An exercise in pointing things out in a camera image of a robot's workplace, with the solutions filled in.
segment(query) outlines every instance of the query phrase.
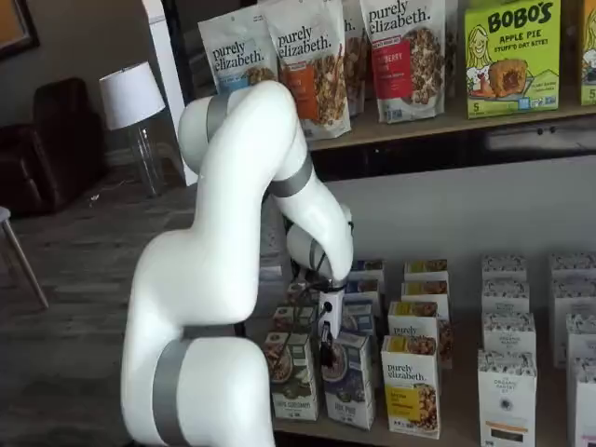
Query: white lamp shade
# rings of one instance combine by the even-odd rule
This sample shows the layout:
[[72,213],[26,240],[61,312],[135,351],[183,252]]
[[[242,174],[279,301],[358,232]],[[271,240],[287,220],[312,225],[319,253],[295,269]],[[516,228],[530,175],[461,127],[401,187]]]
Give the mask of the white lamp shade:
[[149,62],[103,77],[100,90],[109,130],[132,126],[166,107]]

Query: table lamp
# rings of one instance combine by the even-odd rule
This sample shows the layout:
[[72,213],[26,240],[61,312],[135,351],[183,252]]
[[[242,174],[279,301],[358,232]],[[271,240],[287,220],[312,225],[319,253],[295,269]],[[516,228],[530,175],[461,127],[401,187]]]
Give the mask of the table lamp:
[[149,62],[103,77],[100,90],[108,129],[128,130],[130,149],[147,193],[159,196],[164,187],[164,175],[146,119],[161,112],[166,105]]

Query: shelf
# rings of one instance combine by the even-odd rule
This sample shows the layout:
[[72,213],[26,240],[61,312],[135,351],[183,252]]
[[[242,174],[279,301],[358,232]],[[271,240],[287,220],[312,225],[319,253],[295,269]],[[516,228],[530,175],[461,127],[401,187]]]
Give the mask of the shelf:
[[[548,333],[546,324],[538,329]],[[274,419],[274,430],[332,440],[343,440],[386,447],[478,447],[477,350],[481,345],[480,316],[466,325],[455,325],[455,369],[444,372],[440,396],[441,435],[439,440],[392,433],[388,430],[385,399],[377,393],[377,415],[371,431],[364,431],[332,421],[321,408],[316,423]],[[566,445],[565,374],[549,365],[547,346],[538,347],[538,396],[536,408],[536,447]]]
[[466,97],[463,95],[461,99],[445,104],[445,113],[442,115],[399,124],[379,123],[376,101],[367,101],[364,113],[352,120],[350,132],[333,140],[312,142],[309,147],[311,151],[319,151],[370,142],[388,142],[462,130],[486,129],[592,114],[596,114],[596,106],[581,106],[578,102],[577,89],[571,87],[561,89],[558,110],[476,119],[467,119]]

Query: brown leather chair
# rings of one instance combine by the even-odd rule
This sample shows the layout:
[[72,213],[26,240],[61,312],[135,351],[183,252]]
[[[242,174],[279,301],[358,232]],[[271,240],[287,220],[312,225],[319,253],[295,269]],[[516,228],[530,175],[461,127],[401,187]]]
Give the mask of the brown leather chair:
[[14,215],[59,210],[105,173],[100,117],[72,78],[34,95],[34,122],[0,128],[0,206]]

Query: bobo's logo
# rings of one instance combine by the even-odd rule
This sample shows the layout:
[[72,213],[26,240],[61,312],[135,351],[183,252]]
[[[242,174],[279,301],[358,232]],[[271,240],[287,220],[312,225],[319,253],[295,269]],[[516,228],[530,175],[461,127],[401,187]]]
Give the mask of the bobo's logo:
[[546,23],[552,17],[550,13],[552,5],[552,2],[540,2],[531,7],[520,7],[502,14],[495,12],[488,17],[488,30],[490,33],[496,33],[501,26],[508,28],[513,25],[514,28],[523,28],[528,22]]

